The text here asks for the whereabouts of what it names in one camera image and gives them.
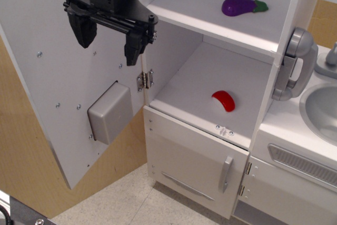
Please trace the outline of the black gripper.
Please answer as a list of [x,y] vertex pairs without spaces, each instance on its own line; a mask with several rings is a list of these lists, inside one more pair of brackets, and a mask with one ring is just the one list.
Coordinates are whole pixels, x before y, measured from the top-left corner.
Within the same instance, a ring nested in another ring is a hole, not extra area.
[[97,25],[126,34],[127,66],[136,65],[148,43],[156,39],[158,18],[139,0],[66,0],[65,11],[73,33],[83,48],[97,35]]

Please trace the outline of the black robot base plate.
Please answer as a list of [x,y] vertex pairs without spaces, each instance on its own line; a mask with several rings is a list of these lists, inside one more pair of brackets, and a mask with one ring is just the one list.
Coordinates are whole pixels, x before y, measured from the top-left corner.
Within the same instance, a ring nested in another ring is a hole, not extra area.
[[19,200],[1,191],[1,224],[55,224]]

